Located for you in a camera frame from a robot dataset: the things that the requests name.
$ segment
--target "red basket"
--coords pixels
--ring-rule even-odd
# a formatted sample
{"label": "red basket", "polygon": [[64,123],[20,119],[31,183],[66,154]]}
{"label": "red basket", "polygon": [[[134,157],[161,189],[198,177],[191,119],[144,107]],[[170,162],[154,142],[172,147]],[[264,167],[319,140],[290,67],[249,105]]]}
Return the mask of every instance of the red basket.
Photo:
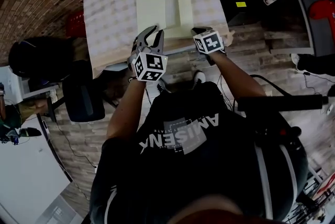
{"label": "red basket", "polygon": [[86,38],[84,11],[70,15],[66,20],[65,27],[67,37]]}

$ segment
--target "black t-shirt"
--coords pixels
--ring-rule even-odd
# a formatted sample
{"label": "black t-shirt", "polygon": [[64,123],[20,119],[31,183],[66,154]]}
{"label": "black t-shirt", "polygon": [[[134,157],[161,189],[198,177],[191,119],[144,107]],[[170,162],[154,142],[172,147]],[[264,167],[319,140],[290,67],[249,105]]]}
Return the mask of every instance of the black t-shirt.
{"label": "black t-shirt", "polygon": [[[266,163],[266,168],[278,207],[274,219],[281,220],[292,205],[292,183],[279,151],[268,149],[264,156],[273,152],[274,167]],[[283,196],[280,185],[288,195],[276,199]],[[161,94],[133,140],[104,143],[90,214],[95,224],[104,223],[107,207],[108,223],[166,223],[210,194],[230,198],[246,215],[265,217],[254,132],[245,118],[227,109],[217,86],[205,83]]]}

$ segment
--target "checkered tablecloth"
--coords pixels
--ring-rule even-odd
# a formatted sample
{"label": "checkered tablecloth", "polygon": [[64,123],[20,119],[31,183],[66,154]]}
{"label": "checkered tablecloth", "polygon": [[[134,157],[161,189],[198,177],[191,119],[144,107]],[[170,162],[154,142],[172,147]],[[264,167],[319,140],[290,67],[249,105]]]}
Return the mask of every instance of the checkered tablecloth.
{"label": "checkered tablecloth", "polygon": [[[195,26],[227,24],[220,0],[192,0],[192,9]],[[130,55],[137,36],[136,0],[84,0],[84,17],[96,77]]]}

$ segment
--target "yellow sticker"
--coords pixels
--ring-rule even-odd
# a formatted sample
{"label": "yellow sticker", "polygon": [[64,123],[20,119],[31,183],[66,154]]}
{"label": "yellow sticker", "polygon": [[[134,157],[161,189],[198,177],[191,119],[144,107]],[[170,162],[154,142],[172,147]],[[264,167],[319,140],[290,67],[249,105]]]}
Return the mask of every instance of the yellow sticker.
{"label": "yellow sticker", "polygon": [[245,2],[236,2],[237,7],[247,7]]}

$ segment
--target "floor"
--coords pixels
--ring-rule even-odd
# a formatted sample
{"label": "floor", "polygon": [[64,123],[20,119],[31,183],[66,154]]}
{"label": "floor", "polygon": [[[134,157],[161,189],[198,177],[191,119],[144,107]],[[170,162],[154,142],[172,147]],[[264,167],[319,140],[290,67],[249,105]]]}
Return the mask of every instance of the floor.
{"label": "floor", "polygon": [[[281,42],[297,41],[301,32],[284,31],[272,33],[264,30],[260,23],[248,26],[231,27],[234,30],[233,44],[226,48],[228,57],[240,68],[249,74],[259,74],[274,82],[287,92],[297,94],[313,94],[312,88],[307,88],[302,74],[295,70],[289,55],[271,55],[267,44],[269,40]],[[208,81],[217,83],[220,73],[216,66],[210,66],[203,55],[189,51],[171,55],[167,66],[164,80],[173,84],[172,88],[190,87],[193,74],[202,70]],[[335,82],[335,78],[326,76]],[[307,86],[314,87],[317,92],[326,94],[332,83],[329,81],[307,76]],[[271,86],[259,81],[268,95],[279,95]],[[121,96],[127,85],[127,77],[120,76],[116,80],[115,96]],[[222,90],[230,102],[233,98],[225,81],[222,81]],[[153,101],[158,92],[152,84],[147,86],[149,99]],[[101,146],[105,141],[106,128],[114,109],[105,104],[106,117],[103,120],[88,123],[71,122],[62,105],[57,110],[58,126],[47,119],[52,143],[64,164],[64,168],[72,176],[74,183],[71,183],[62,196],[82,216],[88,212],[88,200],[90,197],[91,185],[95,176],[94,168],[86,158],[77,157],[71,151],[66,135],[76,155],[86,156],[93,164],[99,162]],[[150,110],[148,96],[143,97],[141,121],[142,124]],[[324,111],[295,111],[283,113],[284,117],[292,125],[300,126],[303,134],[301,141],[305,146],[310,164],[317,168],[322,167],[326,173],[335,170],[335,138],[333,122],[335,112],[326,115]]]}

